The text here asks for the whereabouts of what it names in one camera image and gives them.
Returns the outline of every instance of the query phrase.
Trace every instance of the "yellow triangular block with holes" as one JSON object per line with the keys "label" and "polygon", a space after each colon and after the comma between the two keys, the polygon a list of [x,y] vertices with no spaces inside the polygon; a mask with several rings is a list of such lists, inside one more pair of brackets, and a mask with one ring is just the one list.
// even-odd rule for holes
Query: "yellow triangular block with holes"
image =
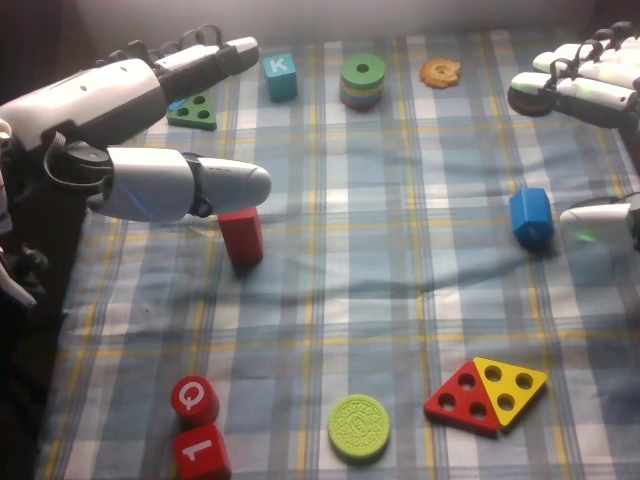
{"label": "yellow triangular block with holes", "polygon": [[513,422],[547,381],[544,372],[508,363],[476,357],[473,364],[502,428]]}

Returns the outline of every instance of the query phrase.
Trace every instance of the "table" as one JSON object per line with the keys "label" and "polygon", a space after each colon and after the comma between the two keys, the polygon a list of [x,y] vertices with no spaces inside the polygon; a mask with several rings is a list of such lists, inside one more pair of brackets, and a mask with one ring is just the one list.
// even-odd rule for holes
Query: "table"
{"label": "table", "polygon": [[[269,170],[265,258],[237,277],[215,218],[89,215],[38,478],[174,478],[169,395],[190,373],[220,397],[235,480],[637,478],[637,278],[594,270],[558,236],[551,254],[530,254],[509,225],[524,186],[545,188],[556,216],[638,189],[616,133],[507,106],[511,78],[568,39],[492,31],[265,49],[293,54],[296,100],[270,103],[254,68],[212,89],[216,132],[159,122],[132,140]],[[368,114],[337,95],[344,58],[362,52],[387,62]],[[422,85],[427,56],[460,61],[460,85]],[[474,356],[549,374],[498,440],[422,414]],[[350,393],[376,397],[392,421],[366,469],[328,446],[328,413]]]}

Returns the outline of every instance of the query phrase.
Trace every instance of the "red triangle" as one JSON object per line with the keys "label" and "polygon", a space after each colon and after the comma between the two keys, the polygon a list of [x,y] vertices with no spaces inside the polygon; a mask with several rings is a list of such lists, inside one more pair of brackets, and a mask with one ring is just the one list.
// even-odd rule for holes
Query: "red triangle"
{"label": "red triangle", "polygon": [[495,436],[500,429],[498,417],[472,360],[425,402],[424,414],[431,420],[484,435]]}

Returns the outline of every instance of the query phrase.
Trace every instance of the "triangle block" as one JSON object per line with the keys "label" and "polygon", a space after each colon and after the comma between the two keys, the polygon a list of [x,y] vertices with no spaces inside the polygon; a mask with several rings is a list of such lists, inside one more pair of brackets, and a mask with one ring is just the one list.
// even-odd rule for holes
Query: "triangle block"
{"label": "triangle block", "polygon": [[480,357],[474,358],[473,363],[502,428],[516,419],[547,381],[547,374],[538,370]]}
{"label": "triangle block", "polygon": [[201,92],[187,99],[175,110],[167,112],[167,122],[176,127],[199,128],[201,130],[215,130],[216,112],[208,91]]}
{"label": "triangle block", "polygon": [[500,429],[491,400],[471,360],[425,402],[423,410],[430,420],[475,433],[496,436]]}

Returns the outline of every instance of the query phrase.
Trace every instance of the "round hole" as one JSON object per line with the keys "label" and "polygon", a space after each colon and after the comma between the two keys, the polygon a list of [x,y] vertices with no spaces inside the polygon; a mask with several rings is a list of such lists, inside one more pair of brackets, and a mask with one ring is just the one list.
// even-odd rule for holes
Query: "round hole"
{"label": "round hole", "polygon": [[443,410],[451,411],[456,406],[456,400],[453,398],[453,395],[443,393],[438,397],[438,405],[440,405]]}
{"label": "round hole", "polygon": [[498,397],[498,406],[506,412],[513,410],[515,404],[513,397],[507,393],[503,393]]}
{"label": "round hole", "polygon": [[476,386],[476,381],[470,373],[463,373],[458,377],[458,385],[460,385],[463,390],[472,390],[473,387]]}
{"label": "round hole", "polygon": [[484,369],[484,376],[487,377],[487,380],[490,382],[499,382],[502,378],[502,372],[498,367],[489,365]]}
{"label": "round hole", "polygon": [[533,378],[528,373],[519,373],[516,376],[516,385],[523,390],[529,390],[533,385]]}
{"label": "round hole", "polygon": [[476,418],[483,419],[487,416],[487,407],[481,403],[472,403],[469,407],[469,413]]}

